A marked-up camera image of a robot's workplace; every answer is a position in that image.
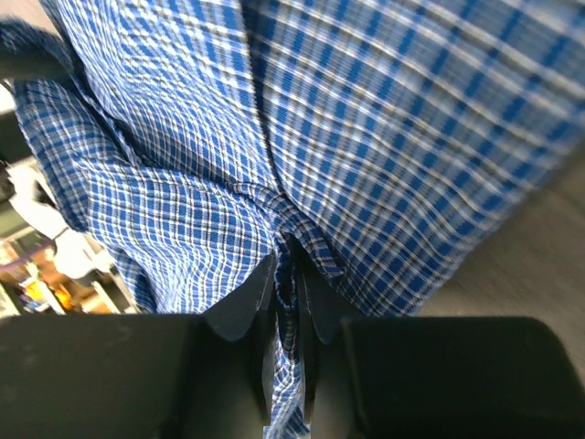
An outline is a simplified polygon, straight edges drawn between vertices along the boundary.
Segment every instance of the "blue plaid shirt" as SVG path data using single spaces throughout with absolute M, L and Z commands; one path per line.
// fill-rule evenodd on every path
M 4 23 L 67 222 L 136 301 L 200 313 L 279 254 L 272 427 L 305 434 L 289 237 L 349 301 L 413 313 L 583 136 L 585 6 L 559 0 L 47 1 Z

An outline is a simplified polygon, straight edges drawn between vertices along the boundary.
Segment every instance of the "plaid shirt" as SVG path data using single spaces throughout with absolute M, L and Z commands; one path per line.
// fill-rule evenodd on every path
M 583 136 L 580 1 L 46 3 L 64 41 L 1 43 L 70 76 L 17 82 L 19 122 L 136 301 L 200 313 L 279 254 L 266 437 L 307 432 L 291 234 L 362 311 L 411 314 Z

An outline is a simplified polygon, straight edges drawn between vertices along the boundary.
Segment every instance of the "gray floor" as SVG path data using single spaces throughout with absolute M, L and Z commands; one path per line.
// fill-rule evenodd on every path
M 585 382 L 585 154 L 472 253 L 421 313 L 537 317 Z

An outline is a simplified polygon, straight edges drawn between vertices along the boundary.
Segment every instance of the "orange object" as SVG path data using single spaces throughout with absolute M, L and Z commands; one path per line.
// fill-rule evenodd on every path
M 69 294 L 69 292 L 63 288 L 63 285 L 55 290 L 55 296 L 61 303 L 61 306 L 63 306 L 65 309 L 70 310 L 73 308 L 71 305 L 71 294 Z

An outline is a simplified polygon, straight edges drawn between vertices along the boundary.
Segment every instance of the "checkered fabric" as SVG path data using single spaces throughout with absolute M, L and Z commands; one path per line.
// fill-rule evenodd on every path
M 362 311 L 414 313 L 583 136 L 580 1 L 46 9 L 63 42 L 2 27 L 4 47 L 69 73 L 18 82 L 19 121 L 66 220 L 108 246 L 137 302 L 200 313 L 279 254 L 266 437 L 307 432 L 290 236 Z

